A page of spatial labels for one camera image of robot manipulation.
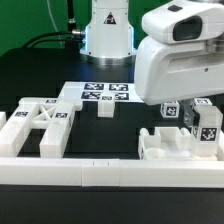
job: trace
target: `black table surface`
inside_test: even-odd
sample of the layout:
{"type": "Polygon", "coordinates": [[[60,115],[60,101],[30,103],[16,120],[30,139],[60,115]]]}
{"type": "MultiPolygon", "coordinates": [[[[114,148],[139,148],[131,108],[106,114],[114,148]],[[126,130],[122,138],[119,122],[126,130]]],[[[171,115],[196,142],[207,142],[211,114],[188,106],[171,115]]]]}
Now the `black table surface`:
{"type": "MultiPolygon", "coordinates": [[[[58,97],[65,81],[133,83],[134,64],[99,66],[60,49],[13,49],[0,58],[0,111],[9,117],[23,97],[58,97]]],[[[223,96],[212,101],[222,110],[223,96]]],[[[113,119],[84,102],[64,158],[138,159],[139,130],[183,127],[183,114],[162,119],[160,106],[116,103],[113,119]]],[[[39,157],[44,132],[34,130],[19,157],[39,157]]],[[[4,223],[224,223],[223,189],[0,186],[4,223]]]]}

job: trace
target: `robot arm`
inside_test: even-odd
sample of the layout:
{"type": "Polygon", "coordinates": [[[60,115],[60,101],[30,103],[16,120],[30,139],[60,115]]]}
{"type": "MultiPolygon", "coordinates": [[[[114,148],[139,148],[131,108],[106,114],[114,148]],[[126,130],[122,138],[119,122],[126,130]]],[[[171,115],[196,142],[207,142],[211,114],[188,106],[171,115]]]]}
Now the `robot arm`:
{"type": "Polygon", "coordinates": [[[224,92],[223,54],[208,50],[224,33],[222,4],[171,1],[147,13],[142,27],[149,36],[138,49],[135,88],[145,103],[224,92]]]}

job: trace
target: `white robot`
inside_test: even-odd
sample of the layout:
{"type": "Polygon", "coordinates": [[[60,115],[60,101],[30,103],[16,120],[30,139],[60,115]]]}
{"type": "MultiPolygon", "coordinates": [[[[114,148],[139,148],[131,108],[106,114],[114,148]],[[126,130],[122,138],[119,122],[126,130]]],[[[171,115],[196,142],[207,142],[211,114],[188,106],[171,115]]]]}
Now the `white robot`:
{"type": "Polygon", "coordinates": [[[224,92],[224,1],[174,0],[142,28],[135,89],[148,105],[224,92]]]}
{"type": "Polygon", "coordinates": [[[86,27],[83,60],[121,65],[135,60],[134,31],[128,22],[127,0],[92,0],[92,20],[86,27]]]}

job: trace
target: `green background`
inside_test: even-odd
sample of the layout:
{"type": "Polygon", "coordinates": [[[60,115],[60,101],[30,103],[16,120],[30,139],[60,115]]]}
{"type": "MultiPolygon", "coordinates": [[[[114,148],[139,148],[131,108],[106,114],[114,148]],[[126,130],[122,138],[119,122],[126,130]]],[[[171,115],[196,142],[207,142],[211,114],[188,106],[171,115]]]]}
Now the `green background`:
{"type": "MultiPolygon", "coordinates": [[[[167,0],[130,0],[129,21],[135,29],[135,47],[145,36],[141,18],[146,12],[165,4],[167,0]]],[[[50,0],[52,13],[60,31],[67,30],[66,0],[50,0]]],[[[84,29],[91,19],[91,0],[74,0],[75,19],[84,29]]],[[[46,0],[0,0],[0,55],[21,47],[31,38],[54,32],[46,0]]],[[[38,47],[60,47],[58,43],[38,47]]]]}

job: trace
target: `white block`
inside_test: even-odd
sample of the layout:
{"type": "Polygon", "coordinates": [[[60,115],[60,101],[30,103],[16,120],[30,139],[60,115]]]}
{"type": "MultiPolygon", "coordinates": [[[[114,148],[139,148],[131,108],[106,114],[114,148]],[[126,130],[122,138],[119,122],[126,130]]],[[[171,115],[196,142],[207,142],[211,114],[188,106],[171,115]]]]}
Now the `white block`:
{"type": "Polygon", "coordinates": [[[42,158],[62,158],[74,121],[73,102],[59,102],[40,143],[42,158]]]}
{"type": "Polygon", "coordinates": [[[155,134],[140,131],[138,153],[140,159],[189,159],[191,134],[186,128],[156,127],[155,134]]]}
{"type": "Polygon", "coordinates": [[[198,105],[195,110],[200,114],[200,121],[192,128],[192,152],[199,156],[216,155],[223,115],[210,105],[198,105]]]}
{"type": "Polygon", "coordinates": [[[212,106],[209,98],[194,98],[193,108],[196,106],[212,106]]]}
{"type": "Polygon", "coordinates": [[[98,101],[98,117],[114,116],[115,109],[115,94],[113,92],[101,93],[98,101]]]}
{"type": "Polygon", "coordinates": [[[162,103],[160,113],[163,118],[178,118],[179,117],[180,104],[177,101],[162,103]]]}
{"type": "Polygon", "coordinates": [[[81,186],[82,161],[0,158],[0,184],[81,186]]]}
{"type": "Polygon", "coordinates": [[[121,160],[121,187],[224,187],[217,161],[121,160]]]}
{"type": "Polygon", "coordinates": [[[39,113],[39,105],[20,104],[0,131],[0,157],[16,157],[31,128],[30,121],[39,113]]]}
{"type": "Polygon", "coordinates": [[[82,186],[119,186],[119,160],[90,160],[82,165],[82,186]]]}
{"type": "Polygon", "coordinates": [[[0,130],[3,128],[5,123],[6,123],[6,114],[5,112],[0,112],[0,130]]]}

